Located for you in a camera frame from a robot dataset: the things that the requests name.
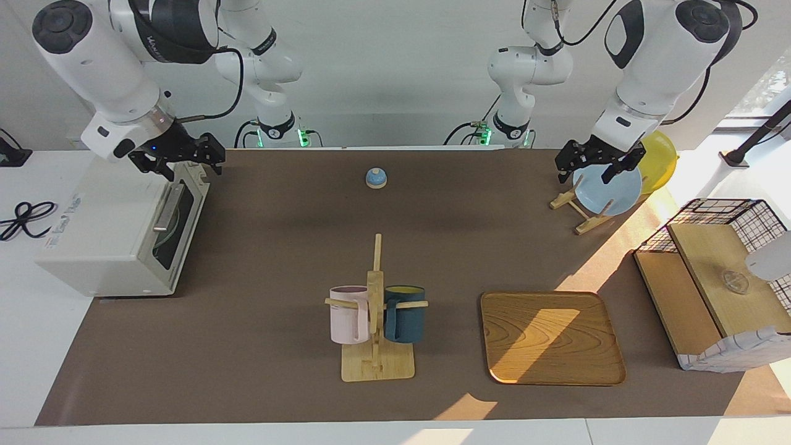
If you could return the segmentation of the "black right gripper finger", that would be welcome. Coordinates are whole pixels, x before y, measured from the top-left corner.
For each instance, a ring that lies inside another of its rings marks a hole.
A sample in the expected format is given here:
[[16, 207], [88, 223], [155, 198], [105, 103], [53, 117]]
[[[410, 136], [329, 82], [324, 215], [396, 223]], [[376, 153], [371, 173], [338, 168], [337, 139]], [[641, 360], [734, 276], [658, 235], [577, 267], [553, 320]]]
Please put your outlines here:
[[165, 159], [149, 159], [142, 151], [133, 151], [128, 155], [128, 158], [135, 164], [138, 170], [144, 174], [154, 172], [166, 178], [167, 181], [175, 180], [175, 172], [167, 166], [167, 161]]
[[226, 149], [211, 133], [201, 135], [201, 163], [207, 164], [216, 175], [222, 174], [222, 163], [226, 160]]

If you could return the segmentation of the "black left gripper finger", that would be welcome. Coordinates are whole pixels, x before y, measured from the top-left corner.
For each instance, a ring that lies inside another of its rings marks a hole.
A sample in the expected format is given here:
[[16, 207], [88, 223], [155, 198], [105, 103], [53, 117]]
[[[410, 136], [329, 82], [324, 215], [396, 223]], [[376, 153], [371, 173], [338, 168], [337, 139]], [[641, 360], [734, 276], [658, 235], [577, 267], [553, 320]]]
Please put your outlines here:
[[613, 161], [613, 163], [605, 169], [604, 174], [601, 175], [604, 185], [610, 183], [610, 181], [616, 175], [621, 174], [621, 172], [633, 171], [639, 165], [644, 155], [644, 151], [631, 151], [622, 159]]
[[557, 180], [564, 184], [570, 177], [571, 172], [577, 169], [578, 143], [577, 141], [567, 141], [556, 156]]

